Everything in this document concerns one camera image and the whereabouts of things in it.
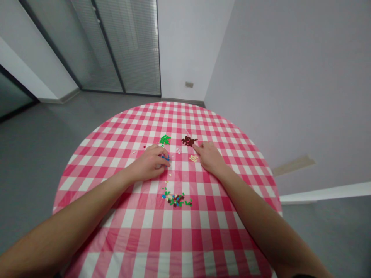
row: metal frame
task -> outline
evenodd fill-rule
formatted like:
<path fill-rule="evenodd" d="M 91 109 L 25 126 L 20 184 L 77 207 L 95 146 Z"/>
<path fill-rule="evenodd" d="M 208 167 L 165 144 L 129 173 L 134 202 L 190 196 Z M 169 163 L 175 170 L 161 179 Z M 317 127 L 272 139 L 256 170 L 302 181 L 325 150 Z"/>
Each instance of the metal frame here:
<path fill-rule="evenodd" d="M 11 73 L 9 71 L 7 71 L 2 65 L 0 65 L 0 72 L 6 78 L 8 78 L 14 85 L 16 85 L 18 88 L 20 88 L 32 100 L 31 103 L 27 103 L 27 104 L 15 109 L 14 111 L 12 111 L 12 112 L 4 115 L 4 116 L 1 116 L 0 117 L 0 123 L 2 123 L 4 121 L 14 117 L 15 115 L 18 115 L 19 113 L 23 112 L 24 110 L 27 110 L 28 108 L 40 103 L 40 101 L 25 86 L 23 86 L 21 82 L 19 82 L 13 75 L 11 75 Z"/>
<path fill-rule="evenodd" d="M 156 14 L 157 14 L 157 41 L 158 41 L 158 67 L 160 69 L 160 97 L 162 97 L 161 89 L 161 62 L 160 62 L 160 29 L 158 27 L 158 0 L 156 0 Z"/>
<path fill-rule="evenodd" d="M 121 84 L 121 87 L 123 89 L 123 92 L 126 93 L 124 82 L 123 82 L 123 80 L 121 78 L 121 74 L 120 74 L 119 68 L 118 68 L 118 66 L 116 64 L 115 56 L 113 55 L 113 51 L 112 51 L 111 45 L 109 44 L 109 41 L 108 41 L 108 37 L 107 37 L 106 30 L 105 30 L 104 25 L 103 25 L 102 18 L 100 17 L 100 14 L 99 14 L 99 11 L 98 11 L 97 3 L 95 2 L 95 0 L 90 0 L 90 1 L 91 1 L 92 5 L 93 5 L 95 16 L 98 19 L 98 24 L 99 24 L 100 30 L 102 31 L 104 41 L 106 42 L 109 55 L 111 56 L 111 59 L 112 59 L 113 66 L 115 67 L 117 77 L 118 77 L 118 79 L 120 81 L 120 84 Z"/>
<path fill-rule="evenodd" d="M 54 51 L 54 53 L 56 54 L 56 56 L 58 57 L 58 59 L 61 61 L 62 65 L 65 67 L 65 69 L 67 70 L 67 72 L 72 77 L 72 79 L 75 81 L 76 85 L 79 87 L 79 89 L 81 91 L 83 91 L 83 92 L 96 92 L 96 93 L 114 93 L 114 94 L 124 94 L 124 95 L 139 95 L 139 96 L 146 96 L 146 97 L 148 97 L 148 96 L 150 96 L 150 97 L 161 97 L 162 96 L 162 91 L 161 91 L 161 71 L 160 71 L 160 95 L 149 95 L 149 94 L 140 94 L 140 93 L 126 93 L 125 87 L 124 87 L 124 82 L 123 82 L 123 80 L 121 78 L 121 75 L 120 75 L 120 72 L 119 72 L 119 68 L 118 68 L 118 66 L 116 64 L 116 60 L 114 58 L 113 51 L 112 51 L 111 46 L 109 44 L 108 37 L 107 37 L 106 31 L 104 29 L 103 21 L 102 21 L 100 15 L 99 15 L 98 7 L 96 5 L 95 0 L 91 0 L 91 3 L 92 3 L 92 6 L 95 8 L 95 16 L 100 21 L 99 26 L 100 26 L 100 29 L 101 29 L 101 31 L 103 33 L 103 37 L 104 37 L 105 43 L 107 45 L 108 52 L 109 52 L 109 54 L 111 56 L 113 65 L 114 65 L 115 70 L 116 70 L 117 77 L 118 77 L 119 82 L 120 82 L 120 85 L 121 85 L 121 87 L 123 89 L 123 92 L 89 90 L 89 89 L 82 88 L 82 84 L 79 82 L 79 80 L 77 79 L 76 75 L 73 73 L 73 71 L 71 70 L 70 66 L 68 65 L 67 61 L 64 59 L 63 55 L 58 50 L 57 46 L 55 45 L 55 43 L 53 42 L 53 40 L 48 35 L 48 32 L 42 26 L 41 22 L 37 18 L 36 14 L 33 12 L 33 10 L 30 7 L 30 5 L 27 3 L 26 0 L 18 0 L 18 1 L 22 5 L 22 7 L 25 9 L 25 11 L 27 12 L 27 14 L 31 18 L 31 20 L 36 25 L 37 29 L 40 31 L 40 33 L 42 34 L 42 36 L 45 38 L 46 42 L 50 45 L 51 49 Z M 158 30 L 158 9 L 157 9 L 157 7 L 156 7 L 156 11 L 157 11 L 157 30 Z M 159 62 L 159 66 L 160 66 L 160 43 L 158 44 L 158 62 Z"/>

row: table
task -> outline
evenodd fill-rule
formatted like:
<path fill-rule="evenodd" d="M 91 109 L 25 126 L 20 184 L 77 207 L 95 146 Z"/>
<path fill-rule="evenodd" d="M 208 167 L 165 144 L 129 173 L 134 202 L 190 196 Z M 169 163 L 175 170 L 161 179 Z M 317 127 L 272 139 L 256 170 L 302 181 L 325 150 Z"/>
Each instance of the table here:
<path fill-rule="evenodd" d="M 115 203 L 65 270 L 65 277 L 270 277 L 271 268 L 245 230 L 218 180 L 182 144 L 213 141 L 225 162 L 282 213 L 276 184 L 255 144 L 233 123 L 207 109 L 157 102 L 119 113 L 96 128 L 72 155 L 53 213 L 128 166 L 162 136 L 170 136 L 169 167 L 136 183 Z M 162 199 L 184 193 L 192 207 Z"/>

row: forearm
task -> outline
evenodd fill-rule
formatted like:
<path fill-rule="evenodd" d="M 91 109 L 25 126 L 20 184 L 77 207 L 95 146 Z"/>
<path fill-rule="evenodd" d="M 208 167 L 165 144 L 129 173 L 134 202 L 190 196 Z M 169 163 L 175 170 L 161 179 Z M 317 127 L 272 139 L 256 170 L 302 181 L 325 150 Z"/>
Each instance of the forearm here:
<path fill-rule="evenodd" d="M 130 183 L 121 171 L 34 228 L 0 257 L 0 276 L 39 277 L 57 272 Z"/>
<path fill-rule="evenodd" d="M 298 274 L 295 272 L 300 266 L 305 274 L 330 276 L 300 236 L 231 168 L 225 166 L 216 176 L 230 196 L 242 223 L 278 274 Z"/>

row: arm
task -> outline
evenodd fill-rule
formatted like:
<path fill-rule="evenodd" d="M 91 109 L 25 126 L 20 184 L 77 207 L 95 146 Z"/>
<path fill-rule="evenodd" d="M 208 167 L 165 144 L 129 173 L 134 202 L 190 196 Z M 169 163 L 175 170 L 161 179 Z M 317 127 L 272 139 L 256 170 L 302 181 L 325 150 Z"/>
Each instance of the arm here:
<path fill-rule="evenodd" d="M 53 276 L 81 247 L 104 215 L 134 182 L 155 178 L 170 166 L 157 145 L 67 207 L 41 223 L 0 257 L 0 277 Z"/>
<path fill-rule="evenodd" d="M 242 223 L 278 277 L 332 277 L 301 237 L 230 167 L 212 142 L 193 145 L 202 166 L 220 180 Z"/>

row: green lego piece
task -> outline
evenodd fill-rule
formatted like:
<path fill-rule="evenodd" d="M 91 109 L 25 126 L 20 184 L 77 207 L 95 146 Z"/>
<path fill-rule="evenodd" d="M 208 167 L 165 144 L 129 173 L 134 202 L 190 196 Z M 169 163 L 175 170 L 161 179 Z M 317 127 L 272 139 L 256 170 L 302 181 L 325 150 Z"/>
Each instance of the green lego piece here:
<path fill-rule="evenodd" d="M 161 138 L 160 143 L 162 144 L 162 147 L 164 145 L 170 145 L 169 139 L 171 139 L 171 137 L 167 136 L 166 134 Z"/>

